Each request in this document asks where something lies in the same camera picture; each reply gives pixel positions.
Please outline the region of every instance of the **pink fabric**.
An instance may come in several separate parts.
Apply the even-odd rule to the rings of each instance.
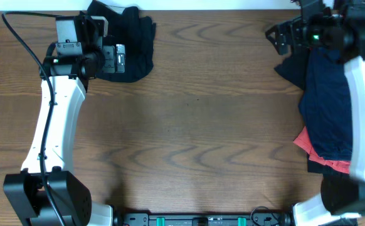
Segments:
[[[300,148],[304,149],[309,154],[309,160],[322,164],[324,166],[330,166],[334,170],[349,174],[350,162],[349,161],[331,161],[331,160],[324,160],[323,158],[319,157],[318,154],[315,152],[314,147],[310,143],[310,139],[308,136],[307,128],[301,131],[300,135],[294,140],[294,144],[299,146]]]

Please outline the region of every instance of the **wood grain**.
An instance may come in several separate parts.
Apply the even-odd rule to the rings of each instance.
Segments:
[[[153,71],[132,84],[94,80],[75,136],[75,174],[93,200],[156,212],[287,208],[319,192],[292,140],[302,91],[273,67],[264,38],[298,11],[147,11]],[[52,19],[11,16],[43,58]],[[0,225],[19,225],[2,185],[19,171],[40,105],[38,67],[0,19]]]

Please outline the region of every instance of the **white wall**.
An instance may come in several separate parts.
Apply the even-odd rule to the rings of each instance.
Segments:
[[[0,0],[5,10],[85,10],[92,0]],[[197,9],[298,9],[290,0],[100,0],[113,6],[138,6],[143,10]],[[324,0],[332,6],[334,0]]]

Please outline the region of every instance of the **thin wire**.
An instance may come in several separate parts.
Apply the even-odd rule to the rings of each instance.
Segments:
[[[15,32],[15,30],[11,27],[11,25],[7,22],[7,18],[6,15],[7,14],[18,14],[18,15],[28,15],[28,16],[44,16],[44,17],[51,17],[51,18],[55,18],[58,17],[58,15],[52,15],[52,14],[44,14],[44,13],[29,13],[29,12],[16,12],[16,11],[8,11],[8,12],[4,12],[1,17],[4,21],[4,24],[7,26],[7,28],[10,30],[10,32],[12,32],[12,34],[15,36],[15,38],[20,42],[20,44],[25,48],[25,50],[32,56],[32,58],[35,60],[35,62],[38,64],[41,73],[43,74],[45,80],[47,81],[47,84],[49,86],[49,93],[50,93],[50,102],[49,102],[49,112],[47,115],[47,120],[46,120],[46,124],[45,124],[45,128],[43,129],[43,137],[42,137],[42,142],[41,142],[41,146],[40,146],[40,153],[39,153],[39,160],[40,160],[40,175],[42,177],[42,184],[43,187],[45,188],[46,194],[47,194],[47,198],[49,199],[50,205],[53,207],[53,210],[55,211],[58,220],[60,221],[62,226],[66,226],[65,225],[65,221],[63,216],[61,216],[60,211],[58,210],[58,207],[54,201],[53,196],[51,195],[51,191],[50,188],[48,186],[48,182],[47,182],[47,178],[46,178],[46,173],[45,173],[45,149],[46,149],[46,139],[47,139],[47,134],[49,131],[49,125],[50,125],[50,120],[51,120],[51,116],[53,114],[53,108],[55,105],[55,97],[54,97],[54,91],[53,91],[53,86],[51,85],[51,82],[49,80],[49,77],[47,76],[46,70],[43,68],[43,65],[41,64],[41,62],[39,61],[38,57],[33,53],[33,51],[31,50],[31,48],[24,42],[24,40],[22,40],[22,38],[17,34],[17,32]]]
[[[264,206],[259,206],[259,207],[256,207],[255,209],[252,210],[251,212],[251,215],[250,215],[250,220],[252,221],[252,223],[254,223],[256,226],[262,226],[260,225],[259,223],[256,223],[253,219],[253,214],[259,209],[259,208],[264,208],[266,210],[269,210],[269,208],[267,207],[264,207]],[[277,226],[279,224],[279,219],[273,214],[273,213],[270,213],[272,214],[272,217],[277,221],[276,224],[272,225],[272,226]]]

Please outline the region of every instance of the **cloth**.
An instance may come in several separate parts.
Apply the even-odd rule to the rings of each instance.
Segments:
[[[98,78],[111,82],[136,82],[151,72],[156,24],[150,17],[139,18],[137,7],[125,8],[122,14],[118,14],[99,1],[92,1],[87,14],[107,19],[108,37],[103,43],[125,45],[125,72],[99,73]]]
[[[319,163],[323,166],[329,166],[332,169],[341,173],[347,173],[347,174],[350,173],[349,161],[331,161],[331,160],[325,160],[324,158],[318,156],[318,154],[315,152],[315,149],[312,147],[306,127],[302,130],[300,135],[294,140],[294,144],[298,145],[300,148],[302,148],[309,154],[309,160]]]
[[[350,161],[351,98],[339,52],[314,48],[293,54],[276,72],[305,90],[299,104],[315,152],[324,160]]]

